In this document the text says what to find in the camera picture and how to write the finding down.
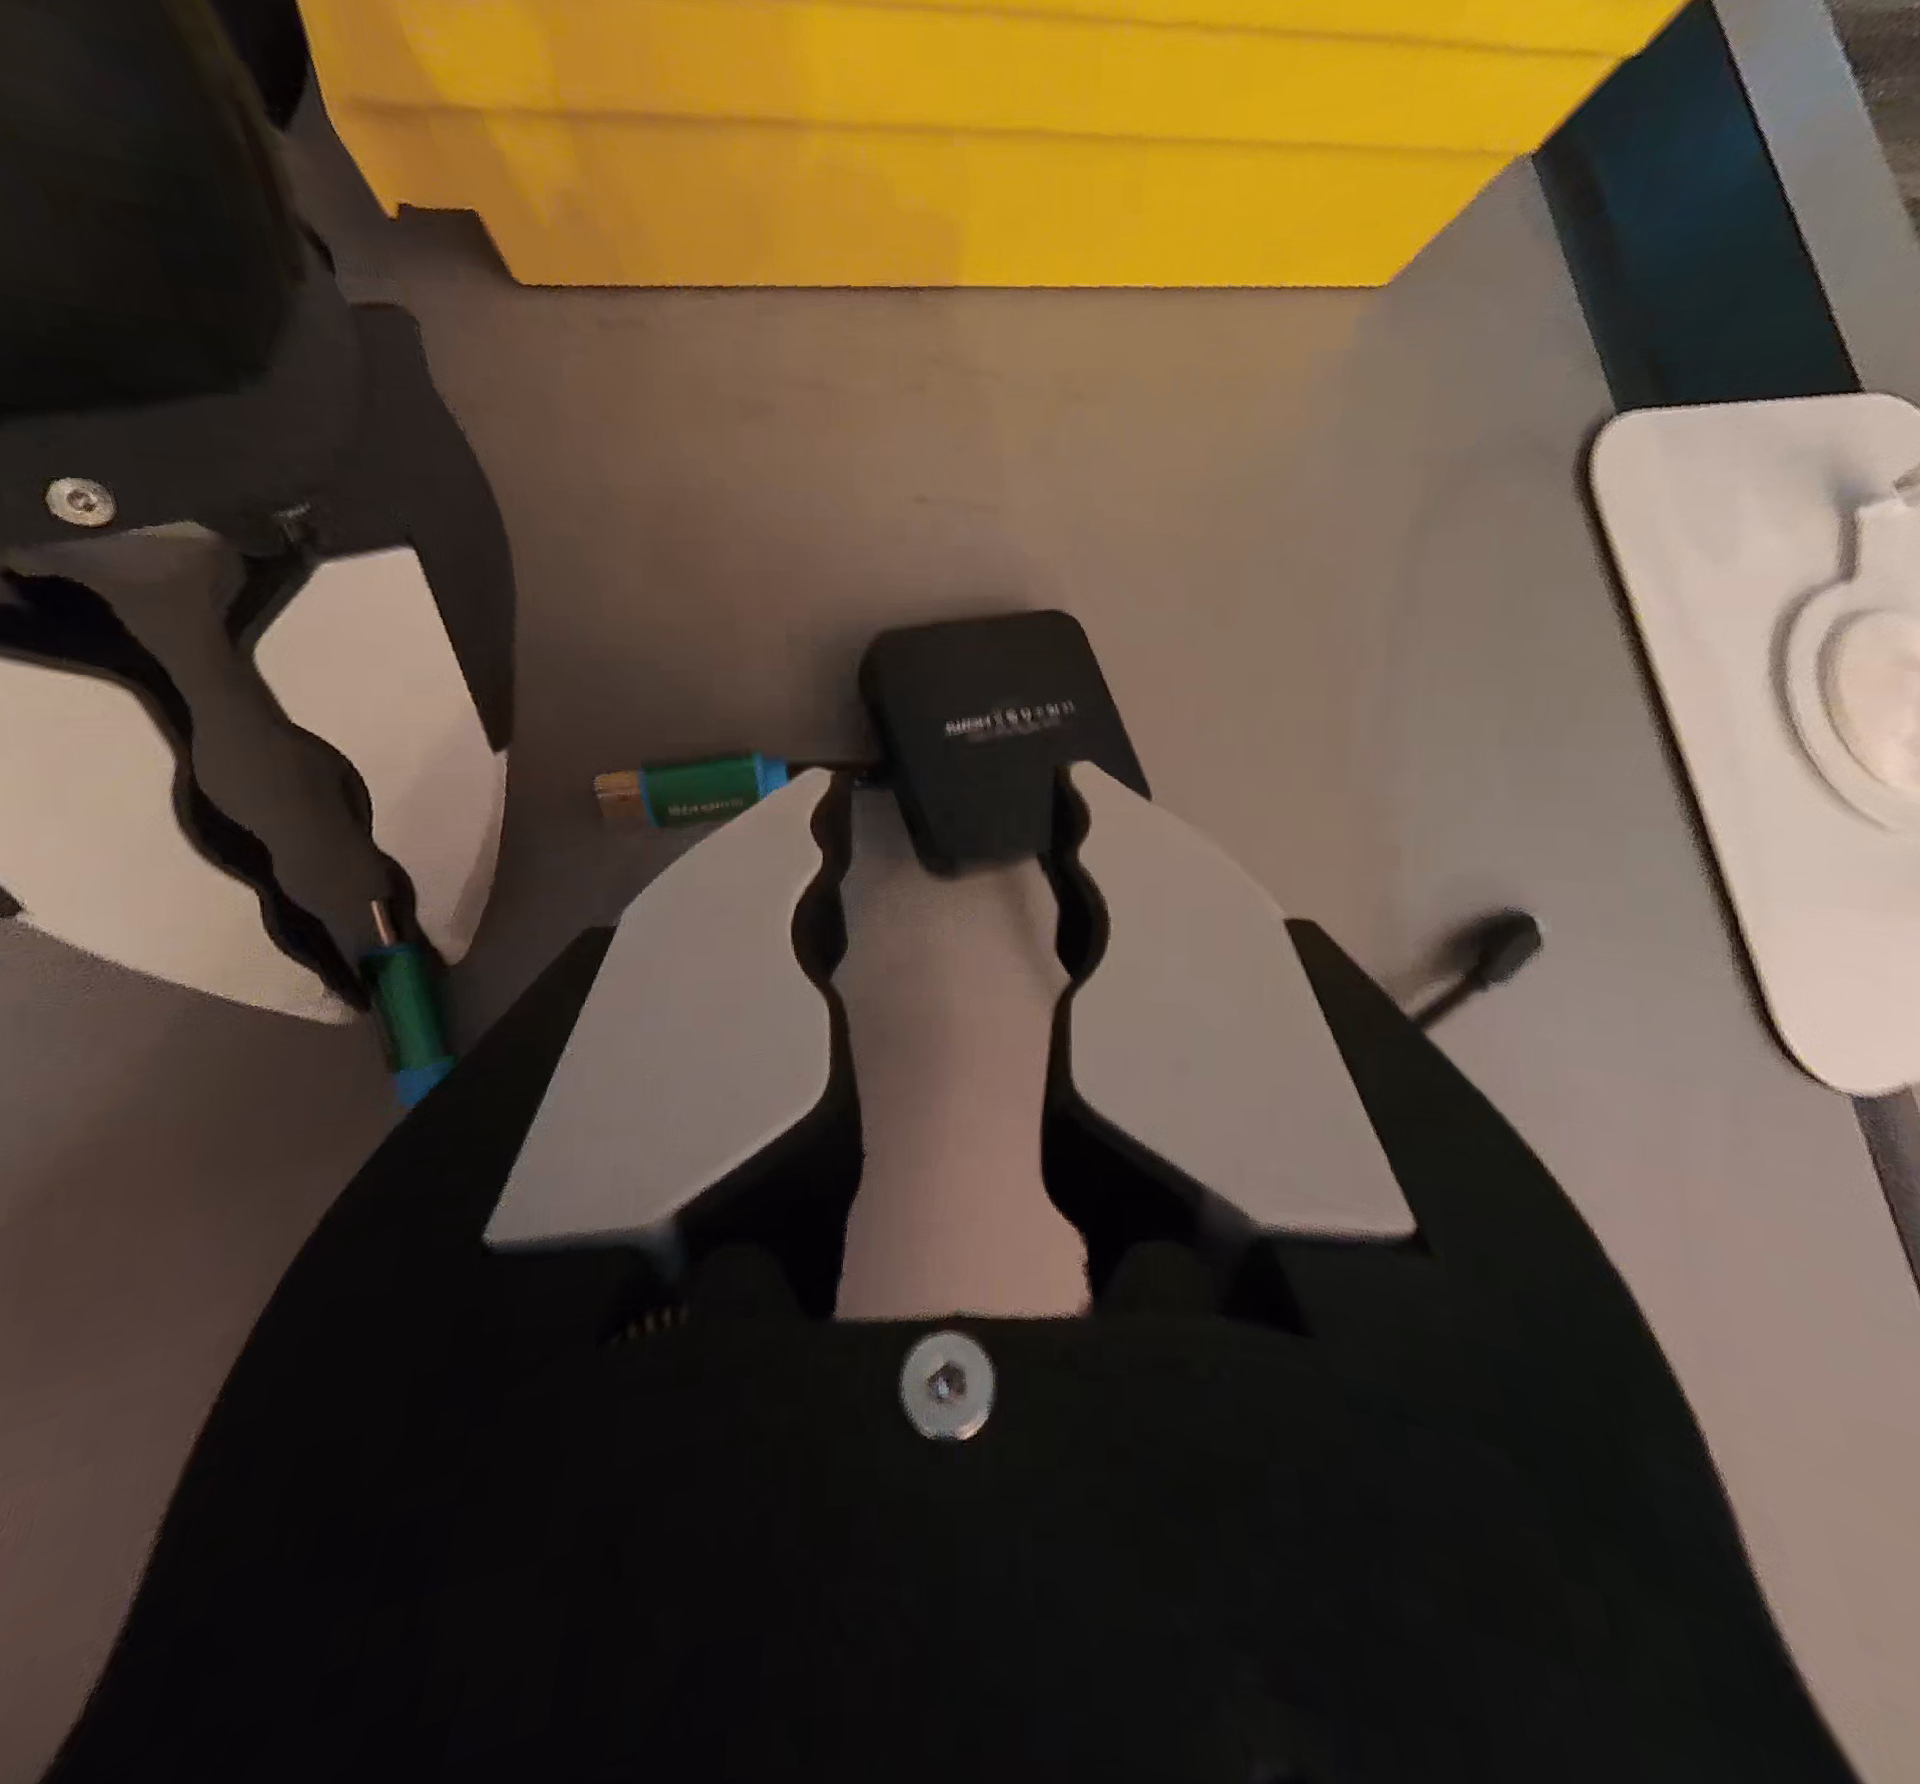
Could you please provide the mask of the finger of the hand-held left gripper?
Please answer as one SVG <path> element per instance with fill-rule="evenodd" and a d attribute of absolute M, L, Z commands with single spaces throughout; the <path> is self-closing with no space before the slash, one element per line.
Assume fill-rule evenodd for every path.
<path fill-rule="evenodd" d="M 376 847 L 456 967 L 501 853 L 507 747 L 494 745 L 412 547 L 321 559 L 252 644 L 282 713 L 358 777 Z"/>
<path fill-rule="evenodd" d="M 344 1026 L 348 955 L 204 788 L 167 668 L 91 587 L 4 568 L 3 879 L 31 930 L 149 979 Z"/>

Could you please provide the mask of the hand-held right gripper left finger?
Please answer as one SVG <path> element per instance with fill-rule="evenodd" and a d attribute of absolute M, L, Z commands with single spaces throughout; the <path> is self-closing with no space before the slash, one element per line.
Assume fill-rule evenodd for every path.
<path fill-rule="evenodd" d="M 618 918 L 484 1230 L 501 1253 L 687 1253 L 729 1209 L 863 1171 L 847 953 L 847 773 L 811 768 Z"/>

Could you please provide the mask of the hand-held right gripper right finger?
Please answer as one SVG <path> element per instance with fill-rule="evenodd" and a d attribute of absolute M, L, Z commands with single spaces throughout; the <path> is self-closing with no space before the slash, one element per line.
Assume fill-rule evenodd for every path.
<path fill-rule="evenodd" d="M 1065 988 L 1041 1160 L 1084 1243 L 1416 1236 L 1288 918 L 1241 864 L 1075 760 L 1043 873 Z"/>

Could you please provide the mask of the black hdmi cable green plugs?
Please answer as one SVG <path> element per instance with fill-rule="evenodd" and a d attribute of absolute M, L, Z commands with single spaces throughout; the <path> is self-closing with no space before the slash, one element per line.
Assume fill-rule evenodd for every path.
<path fill-rule="evenodd" d="M 749 752 L 603 773 L 595 796 L 603 816 L 635 815 L 661 830 L 720 825 L 815 768 L 850 777 L 855 788 L 884 788 L 888 781 L 883 760 L 791 760 Z M 444 1029 L 441 959 L 427 953 L 425 938 L 407 927 L 393 900 L 371 901 L 369 927 L 371 941 L 358 969 L 398 1107 L 408 1111 L 456 1062 Z"/>

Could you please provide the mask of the black hdmi adapter with cable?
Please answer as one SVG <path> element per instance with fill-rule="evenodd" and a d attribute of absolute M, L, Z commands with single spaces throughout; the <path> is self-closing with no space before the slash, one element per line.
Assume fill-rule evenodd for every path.
<path fill-rule="evenodd" d="M 886 629 L 860 691 L 891 788 L 937 874 L 1036 860 L 1056 885 L 1064 963 L 1085 1036 L 1257 1039 L 1314 1026 L 1424 1044 L 1453 1010 L 1545 951 L 1509 907 L 1453 934 L 1414 1009 L 1364 979 L 1145 778 L 1085 626 L 1064 612 Z"/>

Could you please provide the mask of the white plastic tray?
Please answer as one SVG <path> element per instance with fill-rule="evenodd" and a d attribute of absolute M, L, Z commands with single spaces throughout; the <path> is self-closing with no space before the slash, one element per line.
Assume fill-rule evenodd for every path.
<path fill-rule="evenodd" d="M 1919 410 L 1628 410 L 1588 479 L 1766 1014 L 1853 1096 L 1919 1078 Z"/>

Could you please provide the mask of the yellow plastic bin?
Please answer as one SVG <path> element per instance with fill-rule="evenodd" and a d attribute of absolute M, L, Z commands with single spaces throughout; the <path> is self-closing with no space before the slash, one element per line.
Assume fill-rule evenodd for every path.
<path fill-rule="evenodd" d="M 1693 0 L 297 0 L 540 287 L 1376 287 Z"/>

